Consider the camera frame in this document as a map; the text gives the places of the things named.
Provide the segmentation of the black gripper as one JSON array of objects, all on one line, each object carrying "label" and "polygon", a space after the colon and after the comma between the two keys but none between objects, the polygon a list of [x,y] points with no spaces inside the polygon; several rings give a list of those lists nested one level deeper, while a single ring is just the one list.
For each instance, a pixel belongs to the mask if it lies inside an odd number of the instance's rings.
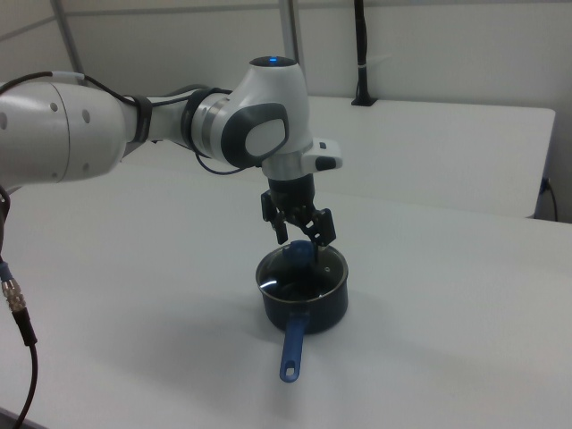
[{"label": "black gripper", "polygon": [[271,224],[279,244],[288,240],[285,219],[301,226],[312,242],[314,258],[320,248],[327,248],[336,240],[336,230],[329,208],[315,209],[315,182],[312,174],[295,180],[268,180],[269,190],[261,195],[262,217]]}]

